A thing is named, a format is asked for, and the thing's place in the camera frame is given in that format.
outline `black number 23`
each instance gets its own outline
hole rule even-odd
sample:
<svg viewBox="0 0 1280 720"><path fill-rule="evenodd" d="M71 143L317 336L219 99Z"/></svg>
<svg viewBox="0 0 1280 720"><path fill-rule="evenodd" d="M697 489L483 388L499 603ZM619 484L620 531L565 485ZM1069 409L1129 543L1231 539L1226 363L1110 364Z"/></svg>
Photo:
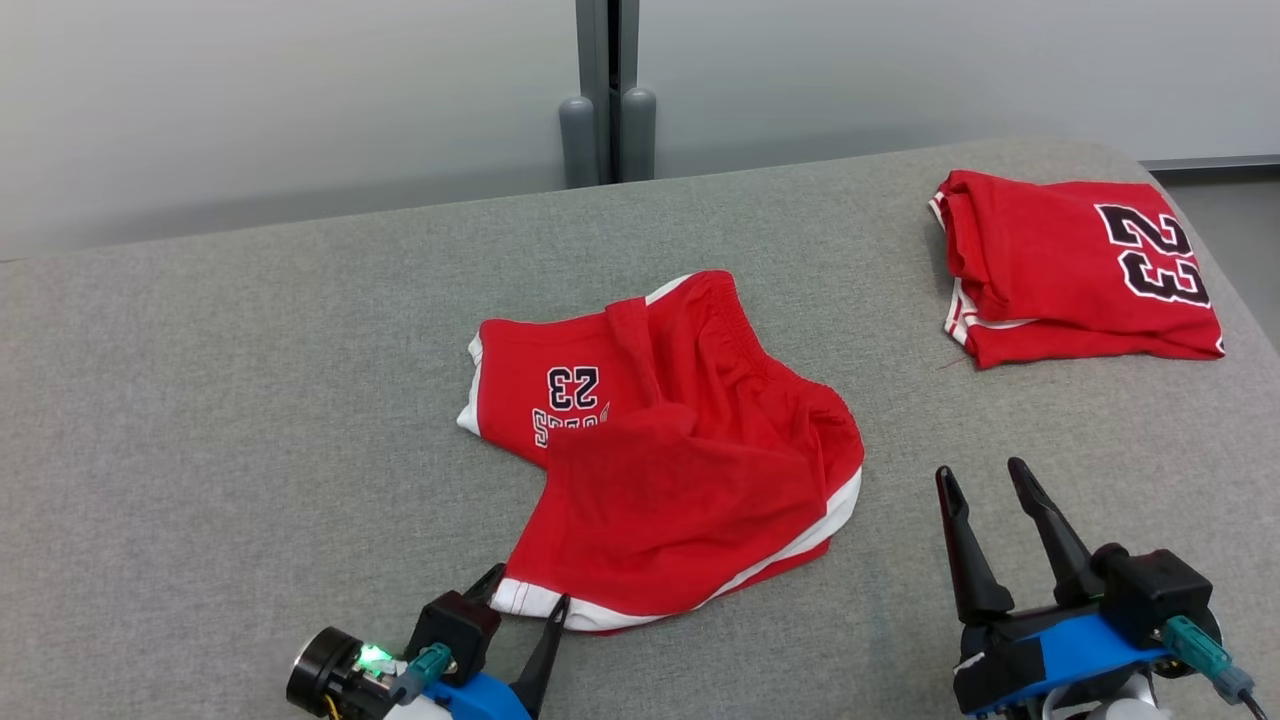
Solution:
<svg viewBox="0 0 1280 720"><path fill-rule="evenodd" d="M570 370L568 368L552 368L547 372L547 388L549 402L556 410L590 410L595 407L595 386L600 382L600 370L591 365L580 365ZM576 384L573 395L568 392L568 386Z"/></svg>

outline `white trim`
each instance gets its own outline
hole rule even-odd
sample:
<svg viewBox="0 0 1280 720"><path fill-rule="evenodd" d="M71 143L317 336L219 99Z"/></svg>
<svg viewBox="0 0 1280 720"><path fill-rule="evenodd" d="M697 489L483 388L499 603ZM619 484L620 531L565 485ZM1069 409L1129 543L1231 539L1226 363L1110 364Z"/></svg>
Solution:
<svg viewBox="0 0 1280 720"><path fill-rule="evenodd" d="M933 200L929 200L929 209L933 210L933 217L938 219L938 224L942 225L942 232L946 232L947 224L942 222L942 191L940 190Z"/></svg>
<svg viewBox="0 0 1280 720"><path fill-rule="evenodd" d="M1028 323L1034 323L1037 319L1038 318L1032 318L1029 320L983 320L978 316L978 306L960 286L960 278L956 278L955 284L951 287L951 306L947 309L947 319L942 323L942 329L946 331L948 336L955 338L956 342L965 345L969 340L969 328L974 325L987 328L989 331L1010 331L1020 328Z"/></svg>
<svg viewBox="0 0 1280 720"><path fill-rule="evenodd" d="M943 320L942 329L960 345L964 345L969 340L969 329L960 322L964 314L965 300L968 297L960 290L960 278L956 278L955 284L951 287L951 305L947 307L947 319Z"/></svg>
<svg viewBox="0 0 1280 720"><path fill-rule="evenodd" d="M659 299L662 299L662 296L664 296L668 292L676 290L677 287L680 287L680 283L687 281L691 277L694 277L694 275L690 273L687 275L680 275L678 278L668 282L667 284L664 284L664 286L659 287L658 290L650 292L649 295L644 296L644 304L645 305L653 305Z"/></svg>
<svg viewBox="0 0 1280 720"><path fill-rule="evenodd" d="M822 541L836 534L836 530L842 528L845 523L849 521L849 518L852 516L854 506L858 502L858 492L861 488L861 484L863 469L859 468L858 471L854 473L854 477L827 500L827 514L823 515L817 523L810 525L805 532L800 533L782 550L735 575L732 580L724 583L724 585L716 591L710 597L690 610L698 610L698 607L701 607L712 600L737 588L780 560L786 560L788 557L809 552L810 550L818 547ZM493 600L489 601L489 605L499 612L526 615L530 618L545 618L556 607L556 603L559 601L559 596L561 593L541 585L525 583L508 577L503 578L502 582L498 583L498 589L494 592ZM570 601L568 616L564 619L564 626L570 630L594 633L643 625L645 623L660 620L662 618L666 618L666 615L626 615L623 612L609 610L603 605L573 598Z"/></svg>
<svg viewBox="0 0 1280 720"><path fill-rule="evenodd" d="M476 374L471 377L471 392L467 393L467 406L458 414L458 424L480 434L480 365L484 359L484 346L480 343L480 333L467 343L467 352L476 365Z"/></svg>

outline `gray table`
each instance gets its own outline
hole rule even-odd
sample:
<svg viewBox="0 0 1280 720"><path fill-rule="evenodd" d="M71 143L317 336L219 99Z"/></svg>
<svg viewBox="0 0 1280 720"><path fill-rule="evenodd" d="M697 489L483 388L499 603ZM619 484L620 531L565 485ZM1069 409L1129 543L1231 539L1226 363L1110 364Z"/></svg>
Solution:
<svg viewBox="0 0 1280 720"><path fill-rule="evenodd" d="M396 647L515 543L541 473L454 425L489 316L552 320L731 269L777 357L867 443L822 560L616 637L575 635L547 717L947 717L955 619L932 474L955 468L1023 606L1052 579L1004 462L1091 546L1216 583L1280 712L1280 359L1193 236L1229 356L978 373L941 331L925 200L968 167L1147 182L1117 152L1004 141L467 202L0 265L0 715L303 717L326 624ZM508 619L513 676L539 624ZM1243 717L1203 679L1183 717Z"/></svg>

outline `gray floor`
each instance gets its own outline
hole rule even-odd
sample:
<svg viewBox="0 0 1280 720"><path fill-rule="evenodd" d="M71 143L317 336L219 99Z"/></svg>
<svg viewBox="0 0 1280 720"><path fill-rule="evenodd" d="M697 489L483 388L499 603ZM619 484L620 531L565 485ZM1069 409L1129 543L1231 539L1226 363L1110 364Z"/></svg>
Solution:
<svg viewBox="0 0 1280 720"><path fill-rule="evenodd" d="M1280 179L1164 184L1280 350Z"/></svg>

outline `clothing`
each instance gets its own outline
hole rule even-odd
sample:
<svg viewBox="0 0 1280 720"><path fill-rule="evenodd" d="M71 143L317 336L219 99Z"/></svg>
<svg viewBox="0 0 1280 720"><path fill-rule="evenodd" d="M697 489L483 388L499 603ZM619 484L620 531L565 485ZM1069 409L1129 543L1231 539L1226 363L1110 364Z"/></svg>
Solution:
<svg viewBox="0 0 1280 720"><path fill-rule="evenodd" d="M954 170L929 205L956 278L945 329L979 368L1224 355L1187 233L1156 188Z"/></svg>
<svg viewBox="0 0 1280 720"><path fill-rule="evenodd" d="M493 606L609 630L820 556L863 445L831 388L765 354L709 270L559 323L486 320L458 424L547 468Z"/></svg>

